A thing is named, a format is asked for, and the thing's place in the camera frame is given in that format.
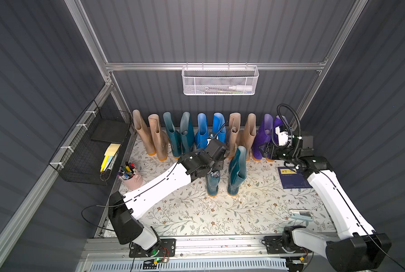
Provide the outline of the beige rain boot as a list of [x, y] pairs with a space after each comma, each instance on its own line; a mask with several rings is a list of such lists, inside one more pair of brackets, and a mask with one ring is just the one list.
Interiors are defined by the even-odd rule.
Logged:
[[256, 137], [256, 115], [250, 113], [247, 117], [244, 129], [239, 132], [239, 146], [243, 146], [246, 149], [246, 160], [250, 160], [251, 147]]
[[165, 161], [167, 159], [168, 139], [167, 135], [162, 131], [159, 115], [151, 114], [148, 117], [148, 121], [154, 147], [157, 153], [157, 158], [160, 161]]
[[141, 138], [146, 152], [149, 156], [156, 155], [156, 148], [154, 147], [152, 135], [150, 129], [147, 127], [144, 119], [141, 116], [139, 110], [134, 109], [132, 112], [133, 116], [133, 123], [136, 132], [138, 133], [139, 137]]
[[231, 113], [229, 116], [228, 129], [226, 134], [227, 157], [232, 159], [235, 153], [235, 145], [241, 126], [241, 114]]

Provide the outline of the teal front boot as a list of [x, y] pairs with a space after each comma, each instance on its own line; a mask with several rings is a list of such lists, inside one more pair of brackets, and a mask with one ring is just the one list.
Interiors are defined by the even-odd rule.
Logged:
[[219, 170], [209, 172], [206, 175], [207, 192], [209, 196], [216, 197], [221, 174]]
[[227, 185], [227, 192], [231, 196], [236, 196], [239, 187], [247, 177], [246, 170], [246, 148], [239, 146], [235, 152], [233, 159], [229, 164], [229, 181]]

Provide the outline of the purple front boot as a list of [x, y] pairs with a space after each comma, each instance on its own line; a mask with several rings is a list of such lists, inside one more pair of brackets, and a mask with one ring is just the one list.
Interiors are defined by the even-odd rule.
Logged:
[[257, 131], [256, 137], [252, 144], [252, 158], [255, 161], [261, 161], [263, 155], [260, 147], [271, 141], [271, 130], [273, 129], [273, 117], [270, 114], [265, 114], [264, 119]]
[[275, 144], [277, 144], [275, 129], [278, 126], [284, 126], [284, 124], [282, 122], [282, 119], [280, 119], [279, 116], [276, 116], [274, 123], [273, 123], [273, 129], [271, 130], [271, 141], [269, 143], [267, 143], [266, 147], [265, 147], [266, 160], [269, 162], [274, 162], [276, 159], [276, 156], [277, 156], [276, 147], [274, 145], [274, 142], [275, 142]]

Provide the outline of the blue rain boot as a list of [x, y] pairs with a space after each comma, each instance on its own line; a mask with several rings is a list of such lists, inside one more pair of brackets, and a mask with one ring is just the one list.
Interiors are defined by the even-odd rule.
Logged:
[[208, 145], [209, 131], [205, 113], [198, 114], [198, 131], [195, 135], [196, 148], [206, 148]]
[[226, 125], [225, 125], [225, 118], [222, 113], [215, 113], [213, 118], [213, 128], [212, 133], [214, 134], [215, 138], [225, 143], [226, 138]]

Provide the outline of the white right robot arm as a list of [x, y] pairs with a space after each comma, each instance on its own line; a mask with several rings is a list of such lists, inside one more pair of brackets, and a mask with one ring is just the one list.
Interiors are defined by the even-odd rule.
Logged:
[[392, 243], [384, 233], [377, 233], [356, 209], [340, 185], [328, 160], [322, 156], [299, 154], [299, 137], [295, 147], [273, 142], [259, 146], [262, 155], [293, 164], [294, 170], [314, 188], [321, 198], [337, 231], [337, 237], [318, 234], [304, 226], [285, 227], [281, 244], [287, 252], [308, 249], [325, 257], [337, 272], [357, 272], [379, 268]]

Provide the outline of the dark teal boot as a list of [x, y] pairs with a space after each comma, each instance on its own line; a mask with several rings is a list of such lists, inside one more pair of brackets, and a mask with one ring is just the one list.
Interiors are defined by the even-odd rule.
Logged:
[[183, 154], [192, 151], [195, 141], [195, 135], [190, 112], [184, 112], [182, 114], [180, 123], [180, 137]]
[[181, 138], [173, 124], [171, 113], [165, 112], [163, 114], [163, 120], [165, 122], [166, 133], [170, 141], [173, 157], [180, 158], [182, 155]]

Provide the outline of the yellow notepad in basket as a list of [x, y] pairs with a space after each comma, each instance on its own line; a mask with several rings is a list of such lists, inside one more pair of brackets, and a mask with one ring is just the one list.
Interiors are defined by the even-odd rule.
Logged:
[[100, 173], [112, 168], [112, 164], [115, 161], [115, 156], [117, 155], [120, 147], [121, 144], [117, 143], [111, 143], [108, 146], [107, 150], [104, 153], [104, 160], [100, 167]]

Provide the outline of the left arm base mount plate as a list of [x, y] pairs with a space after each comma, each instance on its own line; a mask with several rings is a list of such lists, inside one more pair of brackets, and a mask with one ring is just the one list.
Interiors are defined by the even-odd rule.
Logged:
[[164, 258], [174, 257], [176, 249], [176, 239], [161, 239], [151, 248], [144, 250], [139, 245], [131, 243], [129, 246], [130, 258]]

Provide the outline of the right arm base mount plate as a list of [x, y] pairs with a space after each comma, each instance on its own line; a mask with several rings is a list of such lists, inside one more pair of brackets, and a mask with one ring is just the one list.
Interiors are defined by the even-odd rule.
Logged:
[[290, 247], [291, 238], [288, 235], [269, 235], [264, 236], [260, 241], [269, 255], [294, 253]]

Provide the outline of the dark blue book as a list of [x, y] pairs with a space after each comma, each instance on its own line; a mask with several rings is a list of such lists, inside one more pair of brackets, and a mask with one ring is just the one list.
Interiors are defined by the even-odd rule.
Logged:
[[278, 167], [278, 173], [281, 180], [281, 184], [284, 189], [309, 189], [312, 186], [302, 176], [301, 173], [297, 173], [295, 169], [288, 167]]

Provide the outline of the pink cup of markers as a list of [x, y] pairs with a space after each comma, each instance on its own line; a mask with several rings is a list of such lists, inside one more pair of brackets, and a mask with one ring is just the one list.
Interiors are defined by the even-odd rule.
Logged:
[[125, 162], [117, 176], [129, 190], [139, 189], [143, 184], [143, 178], [134, 163]]

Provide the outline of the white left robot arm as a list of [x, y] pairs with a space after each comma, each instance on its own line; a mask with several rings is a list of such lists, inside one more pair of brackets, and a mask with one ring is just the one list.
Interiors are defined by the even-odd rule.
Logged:
[[182, 155], [166, 172], [142, 187], [124, 195], [113, 193], [109, 199], [108, 218], [120, 244], [135, 244], [149, 255], [156, 254], [161, 240], [152, 227], [139, 219], [173, 191], [218, 170], [225, 159], [226, 144], [218, 139]]

